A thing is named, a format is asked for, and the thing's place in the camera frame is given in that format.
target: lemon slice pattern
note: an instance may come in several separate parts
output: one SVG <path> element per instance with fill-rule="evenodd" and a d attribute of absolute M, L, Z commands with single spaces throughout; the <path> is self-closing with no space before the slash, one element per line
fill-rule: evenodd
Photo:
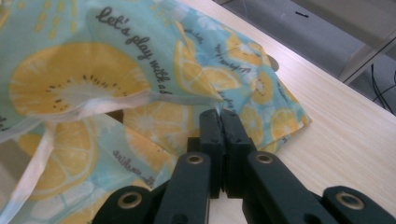
<path fill-rule="evenodd" d="M 183 133 L 192 126 L 192 108 L 166 102 L 153 102 L 124 111 L 124 124 L 148 139 L 170 133 Z"/>
<path fill-rule="evenodd" d="M 288 108 L 278 109 L 271 117 L 271 134 L 274 139 L 294 133 L 299 128 L 294 112 Z"/>
<path fill-rule="evenodd" d="M 206 79 L 201 65 L 196 62 L 189 49 L 180 40 L 176 42 L 174 62 L 177 83 L 184 91 L 220 99 Z"/>
<path fill-rule="evenodd" d="M 247 135 L 251 137 L 256 146 L 259 145 L 264 138 L 262 116 L 251 106 L 245 106 L 239 116 Z"/>
<path fill-rule="evenodd" d="M 242 86 L 239 76 L 230 69 L 206 66 L 204 72 L 216 91 L 226 91 Z"/>
<path fill-rule="evenodd" d="M 160 172 L 170 158 L 169 153 L 133 129 L 125 128 L 125 136 L 132 152 L 142 158 L 153 171 Z"/>
<path fill-rule="evenodd" d="M 9 84 L 11 101 L 22 115 L 62 113 L 93 98 L 144 90 L 149 83 L 137 63 L 99 43 L 43 49 L 16 68 Z"/>
<path fill-rule="evenodd" d="M 259 77 L 251 82 L 251 99 L 254 103 L 264 105 L 273 100 L 274 84 L 270 76 L 260 72 Z"/>
<path fill-rule="evenodd" d="M 226 41 L 227 53 L 230 58 L 257 66 L 262 64 L 261 57 L 249 45 L 242 42 L 233 30 L 225 26 L 223 28 L 230 34 Z"/>
<path fill-rule="evenodd" d="M 56 128 L 54 149 L 30 200 L 43 200 L 78 185 L 90 175 L 97 160 L 93 124 L 88 121 L 60 123 Z M 19 139 L 28 154 L 35 153 L 41 136 L 28 133 Z"/>

